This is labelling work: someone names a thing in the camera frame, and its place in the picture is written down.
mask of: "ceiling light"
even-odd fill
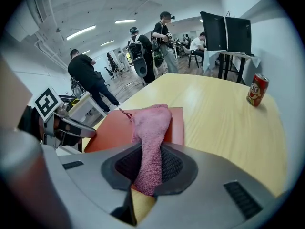
[[[68,36],[68,37],[67,37],[67,40],[70,40],[70,39],[72,39],[73,37],[76,37],[76,36],[78,36],[78,35],[80,35],[80,34],[86,32],[86,31],[90,31],[90,30],[93,30],[93,29],[95,29],[95,25],[93,25],[93,26],[91,26],[91,27],[88,27],[88,28],[86,28],[86,29],[83,29],[83,30],[81,30],[81,31],[79,31],[79,32],[77,32],[77,33],[74,33],[74,34],[72,34],[71,36]]]
[[[111,43],[111,42],[114,42],[114,40],[112,40],[112,41],[110,41],[110,42],[105,42],[105,43],[103,43],[101,46],[106,45],[106,44],[109,44],[109,43]]]
[[[136,20],[124,20],[124,21],[116,21],[115,24],[120,24],[120,23],[129,23],[129,22],[135,22]]]

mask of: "black monitor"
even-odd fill
[[[200,12],[200,14],[203,20],[207,50],[227,50],[224,17],[207,12]]]
[[[251,55],[251,23],[239,18],[225,18],[228,34],[228,51]]]

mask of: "black chair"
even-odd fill
[[[198,64],[198,61],[197,61],[197,57],[196,57],[195,54],[193,54],[193,53],[194,53],[194,50],[189,50],[189,49],[187,49],[187,48],[184,47],[184,46],[183,46],[183,50],[184,50],[184,53],[185,53],[186,55],[190,55],[190,59],[189,59],[189,68],[190,68],[190,66],[191,66],[191,59],[192,59],[192,56],[195,57],[197,67],[199,68],[199,64]]]

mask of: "white backpack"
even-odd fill
[[[139,41],[139,37],[140,35],[137,35],[134,40],[132,38],[129,40],[128,52],[131,60],[143,58],[144,56],[145,49]]]

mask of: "black pants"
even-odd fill
[[[147,75],[143,77],[146,84],[152,83],[156,78],[153,72],[153,56],[149,53],[144,54],[144,59],[147,66]]]
[[[119,105],[119,101],[109,92],[108,88],[102,81],[99,81],[94,84],[94,86],[91,87],[88,92],[92,94],[93,99],[101,107],[101,109],[106,112],[109,112],[110,109],[101,99],[100,93],[103,94],[106,98],[108,98],[113,105]]]
[[[204,51],[196,50],[196,51],[194,52],[194,54],[201,57],[201,66],[203,66]]]

